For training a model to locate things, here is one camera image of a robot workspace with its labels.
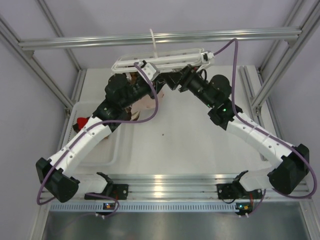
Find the pink beige sock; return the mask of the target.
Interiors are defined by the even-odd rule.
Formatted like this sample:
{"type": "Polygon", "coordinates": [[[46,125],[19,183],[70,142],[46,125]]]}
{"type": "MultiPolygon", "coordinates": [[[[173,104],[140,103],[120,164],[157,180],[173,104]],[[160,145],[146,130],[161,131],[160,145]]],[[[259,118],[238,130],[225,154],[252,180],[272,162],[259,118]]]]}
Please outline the pink beige sock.
{"type": "Polygon", "coordinates": [[[147,110],[154,110],[156,108],[156,100],[151,99],[149,95],[144,96],[131,106],[131,120],[137,121],[140,117],[140,113],[147,110]]]}

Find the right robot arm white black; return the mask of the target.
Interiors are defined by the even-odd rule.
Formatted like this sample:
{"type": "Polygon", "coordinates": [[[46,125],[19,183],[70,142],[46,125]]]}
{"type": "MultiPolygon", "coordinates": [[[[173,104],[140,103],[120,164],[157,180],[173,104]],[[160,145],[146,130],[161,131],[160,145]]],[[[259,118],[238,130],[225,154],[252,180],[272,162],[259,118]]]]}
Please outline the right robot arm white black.
{"type": "Polygon", "coordinates": [[[238,198],[258,189],[290,196],[309,173],[309,149],[303,144],[293,146],[254,122],[234,104],[235,92],[225,76],[217,74],[207,81],[195,67],[187,65],[180,71],[165,72],[163,79],[172,90],[190,91],[210,108],[208,116],[215,125],[245,141],[270,163],[269,168],[245,170],[233,179],[238,198]]]}

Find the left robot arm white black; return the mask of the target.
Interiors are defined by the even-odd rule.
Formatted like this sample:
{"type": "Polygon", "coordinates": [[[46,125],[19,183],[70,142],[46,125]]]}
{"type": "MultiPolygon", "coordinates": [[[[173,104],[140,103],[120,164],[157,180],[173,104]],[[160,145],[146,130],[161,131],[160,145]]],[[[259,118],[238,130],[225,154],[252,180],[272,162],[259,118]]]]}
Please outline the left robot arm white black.
{"type": "Polygon", "coordinates": [[[77,179],[75,170],[82,160],[104,139],[109,137],[120,125],[131,121],[129,108],[143,97],[154,100],[155,109],[160,100],[154,97],[165,85],[163,74],[150,78],[133,73],[132,80],[127,74],[114,74],[105,86],[105,99],[96,110],[86,118],[74,138],[50,158],[40,158],[36,171],[41,183],[37,204],[44,205],[52,200],[65,203],[75,195],[86,199],[107,199],[113,194],[112,180],[107,174],[97,172],[95,177],[77,179]]]}

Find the red beige animal sock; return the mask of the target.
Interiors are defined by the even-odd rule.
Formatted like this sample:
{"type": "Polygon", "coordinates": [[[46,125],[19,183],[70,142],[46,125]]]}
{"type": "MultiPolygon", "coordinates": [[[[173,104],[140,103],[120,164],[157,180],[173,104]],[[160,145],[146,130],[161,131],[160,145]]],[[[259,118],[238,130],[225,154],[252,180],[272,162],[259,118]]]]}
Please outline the red beige animal sock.
{"type": "Polygon", "coordinates": [[[89,121],[89,117],[78,117],[76,123],[72,126],[73,130],[78,133],[89,121]]]}

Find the white plastic clip hanger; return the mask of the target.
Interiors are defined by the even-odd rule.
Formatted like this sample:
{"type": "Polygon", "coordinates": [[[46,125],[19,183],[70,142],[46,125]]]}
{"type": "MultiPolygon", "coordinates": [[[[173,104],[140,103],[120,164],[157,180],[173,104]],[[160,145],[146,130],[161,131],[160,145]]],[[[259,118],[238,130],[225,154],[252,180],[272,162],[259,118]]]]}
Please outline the white plastic clip hanger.
{"type": "Polygon", "coordinates": [[[160,71],[178,70],[186,65],[199,66],[201,53],[206,52],[203,48],[189,48],[174,51],[157,50],[156,38],[152,29],[151,34],[152,52],[123,55],[111,67],[115,74],[135,72],[135,62],[146,61],[154,64],[160,71]]]}

